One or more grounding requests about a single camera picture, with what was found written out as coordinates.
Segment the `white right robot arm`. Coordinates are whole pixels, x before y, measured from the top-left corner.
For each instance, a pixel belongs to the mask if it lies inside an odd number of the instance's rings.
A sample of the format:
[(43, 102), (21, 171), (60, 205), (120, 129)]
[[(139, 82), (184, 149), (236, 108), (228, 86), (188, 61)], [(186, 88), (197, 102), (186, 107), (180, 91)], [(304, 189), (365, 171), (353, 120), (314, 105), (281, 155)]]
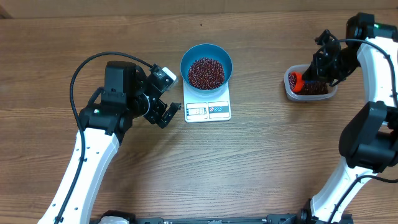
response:
[(384, 182), (378, 174), (397, 165), (397, 27), (359, 12), (348, 19), (345, 39), (324, 30), (315, 42), (320, 48), (308, 68), (288, 73), (289, 90), (334, 87), (361, 68), (366, 103), (341, 133), (338, 167), (288, 222), (352, 223), (344, 213), (350, 201), (369, 180)]

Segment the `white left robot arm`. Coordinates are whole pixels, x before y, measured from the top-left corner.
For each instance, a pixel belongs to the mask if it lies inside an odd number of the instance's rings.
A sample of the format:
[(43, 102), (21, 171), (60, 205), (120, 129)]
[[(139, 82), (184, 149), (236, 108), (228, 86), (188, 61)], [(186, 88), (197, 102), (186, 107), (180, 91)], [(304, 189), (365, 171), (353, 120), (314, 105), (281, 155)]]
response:
[(104, 85), (80, 111), (82, 130), (61, 184), (40, 223), (89, 223), (106, 169), (132, 121), (140, 116), (165, 128), (181, 108), (161, 95), (178, 81), (166, 67), (153, 65), (150, 75), (131, 62), (109, 61)]

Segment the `red measuring scoop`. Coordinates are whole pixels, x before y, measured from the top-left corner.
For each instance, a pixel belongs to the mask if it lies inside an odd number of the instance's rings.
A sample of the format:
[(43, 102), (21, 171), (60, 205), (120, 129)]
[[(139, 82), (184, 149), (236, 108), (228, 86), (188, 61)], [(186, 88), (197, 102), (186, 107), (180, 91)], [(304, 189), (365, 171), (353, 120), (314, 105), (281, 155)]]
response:
[(290, 89), (296, 94), (300, 93), (304, 89), (305, 85), (314, 83), (314, 81), (311, 80), (304, 80), (303, 75), (299, 72), (289, 73), (288, 79)]

